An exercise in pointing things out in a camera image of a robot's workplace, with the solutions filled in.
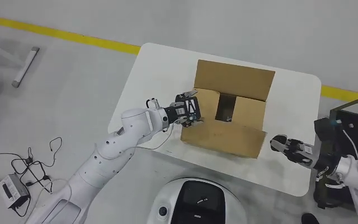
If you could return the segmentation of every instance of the box opening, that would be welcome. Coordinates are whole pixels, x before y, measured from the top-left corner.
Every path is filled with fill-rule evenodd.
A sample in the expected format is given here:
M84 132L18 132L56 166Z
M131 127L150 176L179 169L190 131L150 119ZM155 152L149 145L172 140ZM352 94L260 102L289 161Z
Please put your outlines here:
M235 102L236 96L229 94L220 94L215 120L231 122L233 119Z

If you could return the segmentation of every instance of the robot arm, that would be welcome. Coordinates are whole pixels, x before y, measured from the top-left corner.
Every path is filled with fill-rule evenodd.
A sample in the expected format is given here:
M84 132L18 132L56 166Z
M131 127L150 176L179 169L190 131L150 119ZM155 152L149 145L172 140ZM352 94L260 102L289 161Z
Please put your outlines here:
M71 191L65 186L51 195L44 206L31 212L26 223L84 223L96 195L127 164L138 144L151 140L158 132L165 132L170 124L189 127L201 122L195 93L177 95L167 108L151 99L146 109L122 113L123 127L96 146L94 153L68 181Z
M317 123L329 123L321 119ZM325 141L322 133L316 129L321 141ZM351 155L320 152L318 148L296 139L288 139L285 135L275 136L270 140L271 149L282 152L288 160L300 164L306 168L317 170L318 178L322 175L336 181L342 186L347 186L352 196L356 212L358 213L358 161Z

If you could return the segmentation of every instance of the open cardboard box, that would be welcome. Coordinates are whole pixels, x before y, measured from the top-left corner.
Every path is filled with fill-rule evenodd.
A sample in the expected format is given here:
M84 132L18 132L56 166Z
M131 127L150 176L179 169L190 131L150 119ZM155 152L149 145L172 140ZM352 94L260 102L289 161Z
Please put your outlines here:
M275 72L199 60L194 89L202 124L183 128L181 140L194 146L257 158L267 96Z

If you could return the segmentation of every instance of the concrete floor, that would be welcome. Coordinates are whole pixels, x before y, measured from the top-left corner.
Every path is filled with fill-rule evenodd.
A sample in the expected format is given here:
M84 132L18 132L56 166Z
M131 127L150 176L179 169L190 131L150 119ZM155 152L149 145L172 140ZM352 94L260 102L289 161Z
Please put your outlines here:
M314 74L358 91L357 8L355 0L2 0L0 16Z
M0 16L136 45L151 41L307 72L323 84L358 90L354 6L354 1L4 0ZM52 177L68 179L92 153L93 143L107 135L135 56L0 27L0 48L24 58L34 45L41 50L18 89L11 86L18 68L0 59L0 152L26 156L32 147L38 160L50 162L48 142L61 136L56 165L46 170ZM342 103L321 98L319 116ZM0 156L0 179L12 172L10 159ZM312 187L307 195L292 197L138 150L95 199L86 223L145 223L160 188L181 176L227 186L243 202L252 224L300 223L303 212L314 213L321 223L358 221L345 209L317 208ZM31 187L33 195L39 191L38 185ZM3 203L0 217L4 223L22 223Z

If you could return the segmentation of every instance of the yellow floor line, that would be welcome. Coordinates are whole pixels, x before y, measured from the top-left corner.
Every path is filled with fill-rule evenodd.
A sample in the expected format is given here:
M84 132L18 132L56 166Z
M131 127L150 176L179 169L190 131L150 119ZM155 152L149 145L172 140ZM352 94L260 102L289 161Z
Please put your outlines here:
M343 90L341 88L331 86L322 86L321 96L350 102L358 99L358 92Z
M98 46L100 48L117 50L118 52L126 52L129 54L138 54L140 49L139 46L135 46L135 45L124 44L112 40L94 38L91 36L84 36L81 34L75 34L73 32L66 32L66 31L56 30L48 27L27 24L25 22L8 20L6 18L0 18L0 25L18 29L18 30L34 32L36 34L41 34L45 36L52 36L54 38L60 38L63 40L73 41L81 44L88 44L88 45Z
M25 30L29 32L34 32L36 34L52 36L54 38L59 38L81 44L98 46L100 48L116 50L118 52L124 52L128 54L138 54L140 50L140 47L135 45L125 44L113 40L94 38L92 36L84 36L82 34L75 34L73 32L66 32L44 26L27 24L25 22L18 22L1 17L0 26L6 26L18 30ZM342 90L340 88L334 88L331 86L322 86L321 96L343 101L353 101L358 99L358 92Z

